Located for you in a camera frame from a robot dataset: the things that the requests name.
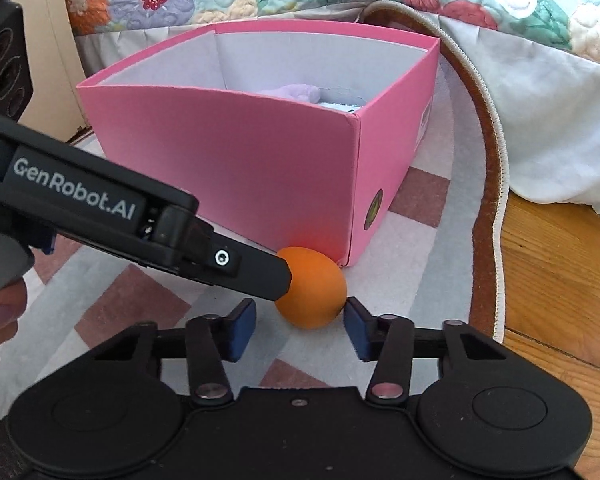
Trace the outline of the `orange makeup sponge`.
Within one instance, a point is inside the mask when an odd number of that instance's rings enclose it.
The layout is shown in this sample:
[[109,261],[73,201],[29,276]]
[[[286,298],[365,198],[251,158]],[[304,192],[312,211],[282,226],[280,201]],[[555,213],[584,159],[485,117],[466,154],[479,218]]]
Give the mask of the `orange makeup sponge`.
[[288,292],[275,301],[280,315],[302,330],[331,323],[347,301],[347,282],[337,263],[313,249],[286,247],[277,255],[289,266]]

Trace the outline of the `purple plush toy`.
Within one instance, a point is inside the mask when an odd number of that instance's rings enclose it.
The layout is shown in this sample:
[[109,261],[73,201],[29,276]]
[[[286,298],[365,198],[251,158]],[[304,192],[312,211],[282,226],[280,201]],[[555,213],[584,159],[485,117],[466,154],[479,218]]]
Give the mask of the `purple plush toy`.
[[309,104],[318,104],[322,98],[321,89],[313,84],[284,84],[273,89],[258,90],[257,94]]

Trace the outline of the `blue wet wipes pack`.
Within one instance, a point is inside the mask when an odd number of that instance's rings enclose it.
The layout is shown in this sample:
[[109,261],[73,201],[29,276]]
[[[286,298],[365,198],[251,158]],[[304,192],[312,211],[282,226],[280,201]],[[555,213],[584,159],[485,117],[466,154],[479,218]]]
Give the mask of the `blue wet wipes pack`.
[[366,105],[366,101],[351,92],[336,92],[322,89],[318,104],[329,110],[343,113],[355,113]]

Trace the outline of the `grey pink checkered rug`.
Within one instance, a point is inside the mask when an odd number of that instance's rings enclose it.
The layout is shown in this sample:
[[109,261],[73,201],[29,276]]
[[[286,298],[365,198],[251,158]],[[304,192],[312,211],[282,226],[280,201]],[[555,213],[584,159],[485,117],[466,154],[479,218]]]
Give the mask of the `grey pink checkered rug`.
[[[501,338],[504,286],[500,234],[506,159],[494,108],[477,71],[450,38],[441,41],[428,130],[385,219],[355,266],[350,293],[376,314],[437,328],[457,318]],[[110,257],[70,240],[38,256],[27,274],[29,305],[1,348],[0,417],[19,393],[122,328],[153,320],[182,327],[225,314],[238,296]],[[235,387],[364,387],[340,322],[297,330],[260,304],[245,356],[230,367]]]

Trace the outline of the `beige bedside cabinet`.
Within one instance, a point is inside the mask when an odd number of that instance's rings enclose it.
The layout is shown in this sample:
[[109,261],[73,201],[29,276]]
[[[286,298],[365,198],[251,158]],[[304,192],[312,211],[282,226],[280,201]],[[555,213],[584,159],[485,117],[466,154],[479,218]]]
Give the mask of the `beige bedside cabinet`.
[[15,0],[23,7],[33,96],[20,122],[67,142],[87,129],[76,95],[84,77],[65,0]]

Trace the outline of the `pink cardboard box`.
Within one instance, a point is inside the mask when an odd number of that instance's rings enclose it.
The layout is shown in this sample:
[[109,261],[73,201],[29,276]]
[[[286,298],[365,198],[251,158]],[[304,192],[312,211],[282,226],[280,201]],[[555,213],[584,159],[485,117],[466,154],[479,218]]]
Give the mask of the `pink cardboard box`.
[[[315,20],[204,25],[78,85],[106,157],[192,193],[202,218],[277,250],[361,257],[427,127],[440,41]],[[313,84],[355,113],[259,96]]]

